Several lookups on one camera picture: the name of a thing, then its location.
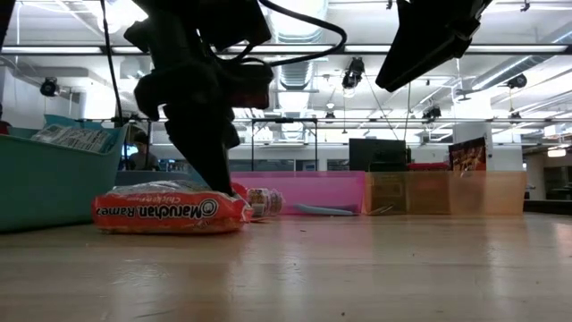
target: teal plastic bin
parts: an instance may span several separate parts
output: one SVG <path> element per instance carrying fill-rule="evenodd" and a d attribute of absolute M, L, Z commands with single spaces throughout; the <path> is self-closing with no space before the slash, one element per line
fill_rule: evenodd
<path fill-rule="evenodd" d="M 0 233 L 91 222 L 91 201 L 114 186 L 127 125 L 100 154 L 29 140 L 37 130 L 0 135 Z"/>

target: pink tray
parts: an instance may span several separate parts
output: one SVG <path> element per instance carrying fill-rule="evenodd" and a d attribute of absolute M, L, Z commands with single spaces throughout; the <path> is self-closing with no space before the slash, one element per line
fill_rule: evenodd
<path fill-rule="evenodd" d="M 303 215 L 297 204 L 361 213 L 366 174 L 347 172 L 241 172 L 232 180 L 247 188 L 276 189 L 285 199 L 281 215 Z"/>

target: wooden table surface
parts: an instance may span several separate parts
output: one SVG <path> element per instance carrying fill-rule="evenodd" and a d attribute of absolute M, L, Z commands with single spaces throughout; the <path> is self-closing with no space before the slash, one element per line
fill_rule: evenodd
<path fill-rule="evenodd" d="M 284 217 L 0 236 L 0 321 L 570 321 L 572 216 Z"/>

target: maruchan ramen package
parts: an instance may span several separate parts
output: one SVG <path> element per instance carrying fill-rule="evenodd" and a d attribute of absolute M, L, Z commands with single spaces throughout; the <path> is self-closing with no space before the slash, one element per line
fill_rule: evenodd
<path fill-rule="evenodd" d="M 186 181 L 117 187 L 92 204 L 96 226 L 108 233 L 228 233 L 252 214 L 243 198 Z"/>

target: fluorescent light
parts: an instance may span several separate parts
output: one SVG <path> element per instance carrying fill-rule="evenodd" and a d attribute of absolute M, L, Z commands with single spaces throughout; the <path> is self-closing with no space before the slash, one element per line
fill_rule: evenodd
<path fill-rule="evenodd" d="M 133 46 L 112 47 L 111 49 L 116 54 L 143 54 L 143 52 L 140 51 L 139 48 Z"/>
<path fill-rule="evenodd" d="M 559 54 L 566 51 L 566 45 L 472 45 L 469 46 L 468 53 L 554 53 Z"/>
<path fill-rule="evenodd" d="M 16 47 L 5 46 L 2 48 L 4 55 L 61 55 L 61 54 L 103 54 L 99 47 Z"/>
<path fill-rule="evenodd" d="M 564 157 L 566 155 L 565 149 L 552 149 L 548 151 L 548 157 Z"/>
<path fill-rule="evenodd" d="M 241 53 L 245 46 L 233 46 L 228 49 L 229 53 Z M 262 45 L 252 49 L 251 53 L 319 53 L 332 48 L 330 45 Z"/>
<path fill-rule="evenodd" d="M 346 53 L 388 53 L 391 49 L 389 45 L 348 45 L 345 47 Z"/>

